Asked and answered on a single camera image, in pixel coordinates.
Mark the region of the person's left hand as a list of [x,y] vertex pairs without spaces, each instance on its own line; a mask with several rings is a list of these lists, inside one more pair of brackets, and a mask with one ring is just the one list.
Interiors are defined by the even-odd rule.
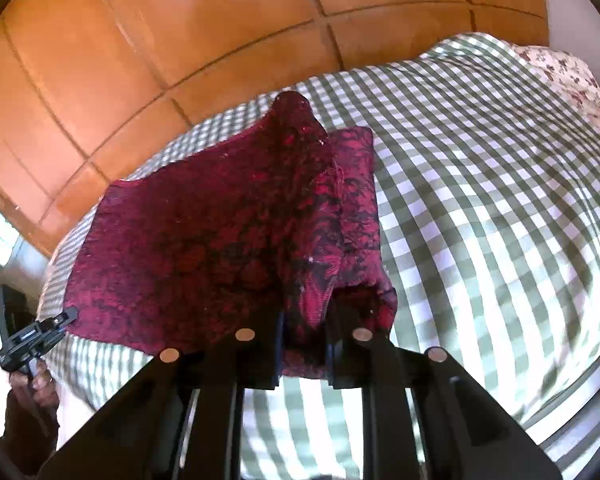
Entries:
[[59,406],[56,382],[43,360],[37,360],[32,376],[21,372],[9,374],[12,393],[20,406],[33,413],[49,410],[55,413]]

